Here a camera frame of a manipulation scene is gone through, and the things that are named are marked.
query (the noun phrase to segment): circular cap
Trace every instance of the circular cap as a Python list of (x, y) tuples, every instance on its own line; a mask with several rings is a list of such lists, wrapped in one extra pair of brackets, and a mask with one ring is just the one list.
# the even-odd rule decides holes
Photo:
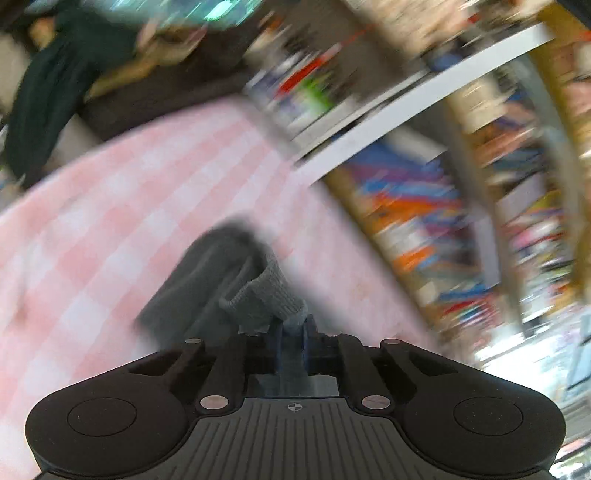
[(221, 395), (208, 395), (207, 397), (203, 397), (199, 403), (203, 408), (208, 410), (219, 410), (227, 406), (228, 399)]
[(495, 397), (468, 398), (456, 405), (453, 416), (469, 432), (491, 437), (513, 432), (523, 422), (517, 405)]
[(135, 407), (118, 398), (93, 398), (75, 406), (68, 423), (78, 433), (89, 437), (106, 437), (122, 432), (134, 421)]
[(382, 395), (368, 395), (361, 401), (361, 404), (370, 410), (383, 410), (390, 406), (390, 401)]

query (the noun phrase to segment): dark gray fabric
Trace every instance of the dark gray fabric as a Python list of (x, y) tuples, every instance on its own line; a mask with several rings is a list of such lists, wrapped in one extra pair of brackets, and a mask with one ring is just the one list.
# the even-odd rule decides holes
[(274, 317), (295, 330), (307, 313), (271, 248), (232, 222), (193, 242), (136, 322), (163, 349), (195, 337), (220, 345), (238, 331), (266, 331)]

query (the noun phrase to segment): green object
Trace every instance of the green object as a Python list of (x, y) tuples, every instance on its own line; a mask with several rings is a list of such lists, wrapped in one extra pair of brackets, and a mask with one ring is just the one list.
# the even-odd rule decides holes
[(134, 56), (138, 31), (69, 5), (56, 15), (56, 38), (37, 53), (18, 88), (4, 155), (24, 185), (41, 178), (61, 130), (107, 70)]

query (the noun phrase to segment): pink checkered tablecloth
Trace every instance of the pink checkered tablecloth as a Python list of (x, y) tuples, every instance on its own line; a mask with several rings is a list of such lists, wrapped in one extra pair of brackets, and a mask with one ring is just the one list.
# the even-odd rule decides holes
[(227, 217), (247, 217), (344, 332), (436, 347), (360, 233), (323, 186), (291, 174), (244, 102), (121, 136), (0, 216), (0, 479), (38, 472), (24, 437), (38, 400), (154, 351), (133, 319)]

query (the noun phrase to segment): shelf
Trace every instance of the shelf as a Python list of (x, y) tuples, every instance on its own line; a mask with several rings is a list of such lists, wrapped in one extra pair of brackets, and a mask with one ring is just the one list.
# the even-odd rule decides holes
[(306, 161), (298, 170), (305, 184), (320, 180), (360, 150), (446, 96), (551, 40), (543, 24), (528, 27), (423, 81), (366, 118)]

